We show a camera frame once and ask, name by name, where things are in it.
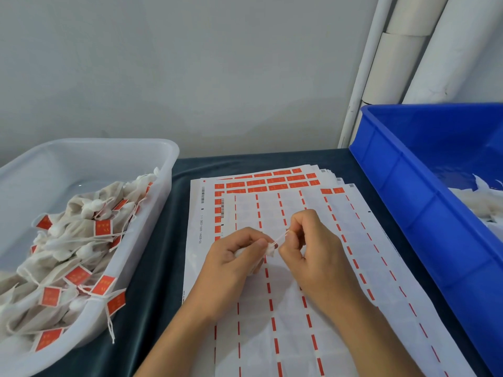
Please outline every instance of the white plastic bin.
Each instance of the white plastic bin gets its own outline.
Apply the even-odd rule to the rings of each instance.
[[[37,232],[30,224],[37,215],[61,212],[76,194],[114,181],[135,180],[157,166],[159,177],[105,271],[118,278],[114,290],[127,287],[171,191],[178,155],[178,146],[170,140],[62,139],[39,145],[6,164],[0,168],[0,270],[15,271],[26,259]],[[88,301],[70,329],[36,353],[0,354],[0,375],[33,375],[91,341],[107,326],[104,306],[104,302]]]

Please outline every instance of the pile of tea bags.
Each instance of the pile of tea bags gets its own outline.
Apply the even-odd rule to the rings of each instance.
[[[40,350],[41,341],[48,343],[44,333],[63,333],[88,299],[110,298],[112,283],[100,291],[97,284],[158,173],[156,168],[135,181],[74,196],[65,211],[35,219],[33,226],[41,230],[27,259],[15,273],[0,271],[2,357]]]
[[[480,177],[473,176],[477,190],[455,188],[449,190],[503,241],[503,190],[492,189]]]

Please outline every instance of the hand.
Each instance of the hand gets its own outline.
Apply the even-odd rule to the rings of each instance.
[[[327,316],[345,304],[366,299],[341,240],[321,223],[315,210],[292,215],[285,243],[278,251],[305,294]]]
[[[268,242],[273,242],[268,235],[244,228],[213,243],[184,304],[194,304],[201,315],[218,321],[237,302],[248,273],[258,262],[254,273],[259,272]],[[243,247],[245,250],[236,258],[234,253]]]

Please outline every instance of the blue plastic bin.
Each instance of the blue plastic bin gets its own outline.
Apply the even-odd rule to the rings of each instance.
[[[503,243],[447,187],[503,181],[503,104],[362,108],[349,147],[494,375],[503,376]]]

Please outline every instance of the table surface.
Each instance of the table surface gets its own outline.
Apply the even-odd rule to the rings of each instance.
[[[115,344],[108,331],[73,349],[38,376],[131,376],[182,304],[190,180],[318,164],[345,183],[355,183],[477,376],[491,376],[440,290],[409,245],[372,184],[348,149],[179,159],[173,188],[126,291],[126,306],[114,318]]]

